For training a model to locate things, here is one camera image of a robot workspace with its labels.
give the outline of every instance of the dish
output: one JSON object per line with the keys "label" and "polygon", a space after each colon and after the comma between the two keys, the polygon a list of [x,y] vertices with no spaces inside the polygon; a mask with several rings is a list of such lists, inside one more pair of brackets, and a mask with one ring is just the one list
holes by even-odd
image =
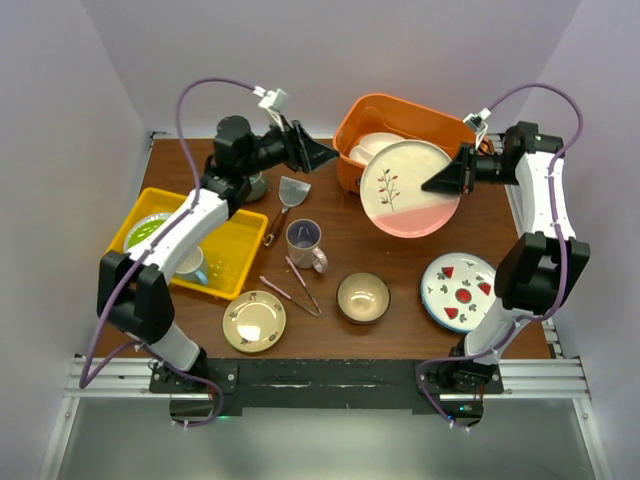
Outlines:
{"label": "dish", "polygon": [[258,353],[280,340],[286,323],[287,315],[280,300],[268,292],[253,290],[229,304],[222,330],[236,350]]}
{"label": "dish", "polygon": [[342,280],[336,297],[347,319],[359,324],[375,322],[391,303],[391,293],[384,281],[366,272],[352,273]]}
{"label": "dish", "polygon": [[365,150],[377,154],[380,150],[389,145],[393,145],[394,143],[398,143],[403,141],[400,135],[396,135],[395,133],[389,132],[376,132],[365,135],[360,139],[360,146]]}
{"label": "dish", "polygon": [[170,216],[171,213],[169,212],[154,213],[153,215],[148,215],[137,222],[133,227],[131,227],[129,233],[127,233],[122,247],[123,250],[126,252],[131,247],[139,244],[142,240],[155,232]]}
{"label": "dish", "polygon": [[349,152],[349,158],[363,167],[376,156],[376,154],[394,143],[403,141],[400,135],[388,132],[376,132],[365,135],[358,144]]}
{"label": "dish", "polygon": [[443,327],[469,333],[496,299],[495,277],[495,269],[475,255],[442,255],[431,262],[422,276],[422,304]]}
{"label": "dish", "polygon": [[436,145],[403,140],[384,148],[367,165],[360,200],[380,230],[401,238],[424,237],[453,216],[459,195],[423,192],[422,184],[451,159]]}

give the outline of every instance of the metal spatula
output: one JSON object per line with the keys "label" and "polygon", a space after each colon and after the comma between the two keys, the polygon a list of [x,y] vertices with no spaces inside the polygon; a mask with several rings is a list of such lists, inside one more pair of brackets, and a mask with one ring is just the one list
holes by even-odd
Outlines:
{"label": "metal spatula", "polygon": [[287,217],[287,212],[290,208],[297,207],[304,202],[309,190],[311,190],[311,184],[309,183],[301,182],[300,180],[295,180],[289,177],[280,178],[279,196],[283,207],[271,223],[269,233],[267,233],[267,236],[264,238],[265,247],[270,246],[276,237],[280,235],[282,227],[284,226],[284,221]]}

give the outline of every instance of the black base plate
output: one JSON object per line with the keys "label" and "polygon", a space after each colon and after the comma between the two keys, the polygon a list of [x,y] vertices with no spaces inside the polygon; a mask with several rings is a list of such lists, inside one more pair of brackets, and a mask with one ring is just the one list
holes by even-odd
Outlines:
{"label": "black base plate", "polygon": [[[414,414],[432,414],[435,410],[416,382],[415,367],[420,362],[208,359],[212,379],[225,394],[224,415],[242,415],[244,408],[408,409]],[[429,383],[427,389],[436,400],[440,394],[460,393]],[[175,377],[164,375],[159,380],[152,376],[149,391],[193,393],[204,392],[204,389],[194,390],[192,386],[176,384]],[[501,380],[485,385],[485,393],[502,391]],[[456,418],[481,416],[480,403],[468,409],[468,401],[439,403],[445,412]],[[185,413],[186,404],[210,408],[207,400],[174,400],[171,409]]]}

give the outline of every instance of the mug handle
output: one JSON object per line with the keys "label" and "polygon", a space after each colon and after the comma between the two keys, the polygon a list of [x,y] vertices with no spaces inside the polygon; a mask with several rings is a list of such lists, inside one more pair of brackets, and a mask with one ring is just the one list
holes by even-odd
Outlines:
{"label": "mug handle", "polygon": [[209,285],[209,279],[204,273],[202,273],[200,270],[196,270],[193,273],[195,273],[196,277],[198,277],[198,281],[200,282],[200,285],[202,285],[203,287],[206,287],[207,285]]}
{"label": "mug handle", "polygon": [[327,260],[327,256],[318,247],[315,247],[311,252],[313,253],[313,256],[316,257],[313,259],[313,262],[311,262],[313,268],[315,268],[318,273],[325,273],[329,268],[329,260]]}

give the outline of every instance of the small gold plate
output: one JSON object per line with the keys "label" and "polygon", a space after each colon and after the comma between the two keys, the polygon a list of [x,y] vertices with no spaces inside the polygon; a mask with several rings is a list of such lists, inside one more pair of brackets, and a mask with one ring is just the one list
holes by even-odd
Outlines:
{"label": "small gold plate", "polygon": [[253,290],[243,293],[227,307],[222,329],[233,348],[258,353],[280,340],[286,323],[287,314],[280,300],[268,292]]}

